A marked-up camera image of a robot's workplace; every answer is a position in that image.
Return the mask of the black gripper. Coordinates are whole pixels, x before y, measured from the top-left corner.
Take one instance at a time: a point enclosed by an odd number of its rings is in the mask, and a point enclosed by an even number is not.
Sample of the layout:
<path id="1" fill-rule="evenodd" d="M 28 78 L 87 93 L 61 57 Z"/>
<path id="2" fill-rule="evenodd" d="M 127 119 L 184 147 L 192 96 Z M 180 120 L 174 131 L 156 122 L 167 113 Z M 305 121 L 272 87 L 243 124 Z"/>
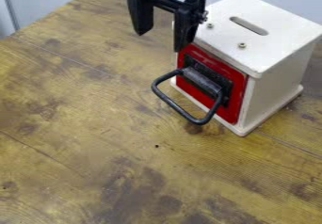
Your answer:
<path id="1" fill-rule="evenodd" d="M 207 20 L 206 0 L 127 0 L 132 26 L 139 36 L 154 27 L 154 7 L 175 12 L 174 51 L 179 52 L 190 44 L 196 35 L 199 24 Z"/>

